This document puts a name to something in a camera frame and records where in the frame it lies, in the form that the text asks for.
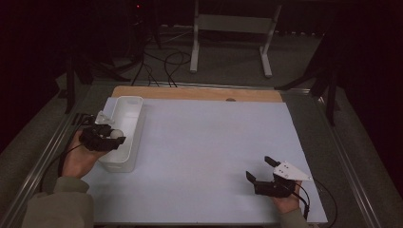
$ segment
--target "person's right hand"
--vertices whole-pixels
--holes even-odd
[[[62,177],[73,177],[80,179],[85,176],[94,166],[95,162],[107,153],[107,151],[90,151],[84,145],[80,145],[80,135],[78,131],[68,147],[65,163],[63,165]]]
[[[296,181],[296,190],[295,193],[299,194],[299,188],[302,184],[302,181]],[[278,211],[281,214],[285,214],[299,208],[299,198],[297,198],[294,194],[291,194],[288,198],[271,198],[273,203],[276,205]]]

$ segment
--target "metal stand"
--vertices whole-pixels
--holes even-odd
[[[263,47],[260,47],[261,63],[263,64],[264,76],[271,78],[272,69],[270,68],[267,50],[275,32],[281,6],[276,6],[275,13],[272,18],[256,18],[256,17],[238,17],[224,15],[199,14],[199,0],[195,0],[195,20],[193,27],[193,49],[190,62],[190,72],[198,71],[199,61],[199,30],[220,30],[220,31],[237,31],[267,34],[267,40]]]

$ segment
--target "floor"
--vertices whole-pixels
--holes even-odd
[[[94,72],[93,85],[77,83],[76,91],[81,101],[73,114],[100,110],[103,99],[117,85],[173,86],[174,81],[177,86],[281,86],[303,74],[320,43],[316,37],[275,35],[268,53],[273,70],[273,77],[269,79],[263,76],[259,59],[259,46],[264,40],[261,37],[204,33],[199,69],[195,74],[189,72],[188,54],[192,45],[189,28],[164,28],[162,40],[162,50],[157,49],[152,41],[146,47],[145,65],[135,82],[117,83]],[[125,59],[115,59],[117,65],[126,62]],[[132,80],[138,70],[139,66],[136,66],[122,76]],[[65,77],[61,76],[58,81],[64,88]],[[401,227],[402,199],[393,188],[342,88],[337,89],[336,127],[331,127],[318,112],[320,103],[308,95],[301,95],[312,83],[299,85],[298,91],[283,93],[282,98],[290,109],[297,132],[304,132],[298,136],[312,172],[325,185],[319,184],[318,191],[330,222],[319,227],[330,227],[334,219],[336,222],[332,227]],[[20,187],[29,171],[35,168],[44,151],[49,151],[48,143],[54,141],[54,133],[61,128],[61,123],[72,118],[64,114],[65,108],[65,100],[53,98],[1,154],[0,215],[9,218],[13,214],[7,212],[15,206],[14,199],[21,193]],[[45,189],[49,191],[53,177],[51,174],[47,176]]]

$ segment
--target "wooden board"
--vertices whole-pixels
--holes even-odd
[[[282,103],[278,91],[238,88],[148,87],[120,85],[114,89],[112,97],[121,96],[140,96],[149,99]]]

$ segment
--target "cable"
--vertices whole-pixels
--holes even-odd
[[[70,144],[71,144],[71,142],[72,142],[72,140],[73,140],[73,138],[74,138],[74,135],[77,133],[77,131],[79,130],[79,128],[80,128],[83,124],[85,124],[86,122],[88,122],[89,120],[91,120],[91,118],[94,118],[94,116],[92,116],[92,115],[89,115],[89,114],[85,114],[85,115],[87,115],[87,117],[85,117],[85,118],[74,128],[73,133],[72,133],[72,134],[70,135],[70,137],[68,138],[67,144],[66,144],[65,149],[63,150],[63,152],[62,152],[60,155],[56,156],[56,158],[54,158],[54,159],[50,162],[50,164],[47,166],[47,168],[45,169],[44,174],[42,175],[42,178],[41,178],[41,180],[40,180],[40,182],[39,182],[39,191],[40,191],[40,192],[43,191],[44,179],[45,179],[45,176],[46,176],[47,172],[48,172],[49,169],[51,168],[51,166],[52,166],[57,160],[62,159],[62,158],[63,158],[62,156],[66,157],[66,154],[67,154],[67,153],[69,153],[70,151],[72,151],[73,149],[75,149],[75,148],[78,147],[78,146],[76,146],[76,147],[74,147],[74,148],[72,148],[72,149],[69,149],[69,150],[67,151],[68,147],[70,146]],[[63,169],[63,165],[61,166],[60,163],[59,163],[59,167],[58,167],[58,176],[59,176],[59,177],[60,177],[60,175],[61,175],[62,169]]]
[[[134,85],[134,82],[136,82],[137,78],[138,78],[139,75],[140,75],[140,72],[142,72],[143,65],[144,65],[144,55],[143,55],[143,57],[142,57],[142,64],[140,65],[139,70],[137,71],[136,75],[134,76],[133,82],[131,82],[131,86]]]
[[[329,193],[329,196],[332,198],[332,201],[335,204],[335,218],[333,219],[332,223],[328,226],[328,228],[331,228],[333,225],[335,225],[337,216],[338,216],[338,209],[337,209],[337,203],[336,203],[335,197],[332,195],[332,193],[329,191],[329,189],[327,189],[325,187],[325,185],[323,185],[323,183],[321,183],[319,180],[317,180],[315,178],[314,178],[314,181],[317,182],[318,184],[320,184],[320,186],[322,186],[325,189],[325,191]]]
[[[76,148],[78,148],[78,147],[80,147],[80,146],[82,146],[82,144],[79,144],[79,145],[77,145],[77,146],[74,146],[73,148],[69,149],[69,150],[66,152],[66,154],[68,154],[69,152],[73,151],[74,149],[76,149]],[[61,153],[60,155],[56,156],[56,158],[54,158],[54,159],[50,162],[50,164],[48,165],[47,169],[45,169],[44,175],[42,176],[42,178],[41,178],[41,180],[40,180],[40,183],[39,183],[39,191],[40,191],[40,192],[42,192],[42,191],[43,191],[43,188],[44,188],[44,179],[45,179],[45,175],[47,174],[47,172],[49,171],[49,169],[51,168],[51,166],[52,166],[57,160],[59,160],[59,159],[62,157],[63,154],[64,154],[64,153]]]
[[[144,52],[144,55],[147,55],[147,56],[149,56],[149,57],[151,57],[151,58],[154,58],[154,59],[156,59],[156,60],[162,61],[162,62],[163,62],[163,69],[164,69],[166,75],[168,76],[168,83],[169,83],[169,86],[171,87],[171,86],[172,86],[171,83],[172,83],[172,84],[174,85],[174,87],[178,87],[178,86],[176,85],[175,81],[173,80],[172,75],[173,75],[182,65],[185,65],[185,64],[190,63],[191,57],[190,57],[190,54],[185,53],[185,52],[183,52],[183,51],[180,51],[180,50],[178,50],[178,49],[176,49],[176,48],[166,48],[166,49],[176,50],[176,52],[169,54],[168,56],[165,57],[164,60],[161,59],[161,58],[159,58],[159,57],[156,57],[156,56],[154,56],[154,55],[151,55],[151,54],[149,54],[149,53],[147,53],[147,52]],[[181,61],[180,61],[179,63],[172,63],[172,62],[169,62],[168,59],[171,58],[172,56],[176,55],[176,54],[181,54],[181,56],[182,56]],[[176,66],[176,67],[175,67],[175,69],[174,69],[172,72],[169,73],[169,72],[168,72],[168,69],[167,69],[167,65],[173,65],[173,66]]]
[[[305,217],[305,219],[307,219],[308,213],[309,213],[309,208],[311,207],[311,200],[309,199],[308,193],[305,191],[305,189],[297,183],[296,183],[296,185],[298,185],[302,189],[302,191],[304,191],[306,198],[308,199],[308,204],[307,204],[306,201],[300,195],[297,196],[297,193],[293,192],[293,194],[295,196],[297,196],[305,204],[305,208],[303,210],[303,216]]]
[[[163,62],[163,69],[165,70],[166,75],[168,75],[168,83],[169,83],[169,86],[171,86],[171,82],[172,82],[175,87],[178,87],[178,86],[176,85],[175,81],[172,79],[172,75],[181,67],[182,64],[177,65],[177,67],[176,67],[171,73],[168,72],[168,69],[167,69],[167,66],[166,66],[166,64],[168,63],[167,60],[168,60],[171,56],[174,56],[174,55],[176,55],[176,54],[181,54],[181,56],[182,56],[181,63],[183,63],[183,58],[184,58],[184,57],[183,57],[183,52],[178,51],[178,52],[175,52],[175,53],[172,53],[172,54],[166,56],[165,61]]]
[[[297,184],[305,192],[305,194],[308,198],[308,203],[305,201],[304,198],[302,198],[299,194],[297,194],[294,189],[293,190],[289,189],[286,185],[282,184],[281,182],[279,182],[278,184],[281,185],[283,188],[287,189],[291,194],[293,194],[294,196],[296,196],[299,200],[301,200],[303,202],[303,204],[305,205],[305,208],[303,210],[303,217],[306,220],[308,218],[309,207],[311,205],[311,202],[309,200],[308,194],[306,193],[305,189],[301,185]]]
[[[145,70],[147,70],[148,72],[148,86],[151,85],[151,79],[154,81],[155,84],[157,84],[157,86],[160,86],[157,82],[157,80],[155,80],[155,78],[152,76],[152,68],[151,66],[144,64]]]
[[[172,49],[172,50],[176,50],[176,51],[178,51],[178,52],[181,52],[180,50],[178,50],[178,49],[176,49],[176,48],[166,48],[166,49]],[[156,59],[156,60],[160,60],[160,61],[162,61],[162,62],[167,62],[166,59],[165,59],[165,60],[164,60],[164,59],[160,59],[160,58],[158,58],[158,57],[156,57],[156,56],[154,56],[154,55],[151,55],[151,54],[149,54],[149,53],[147,53],[147,52],[145,52],[144,54],[147,55],[147,56],[149,56],[149,57],[151,57],[151,58],[154,58],[154,59]],[[183,52],[183,54],[186,55],[186,56],[188,56],[188,57],[189,57],[189,60],[186,60],[185,62],[178,63],[178,64],[177,64],[177,63],[171,63],[171,62],[167,62],[167,63],[170,64],[170,65],[185,65],[185,64],[187,64],[187,63],[190,63],[190,60],[191,60],[190,54],[185,53],[185,52]]]

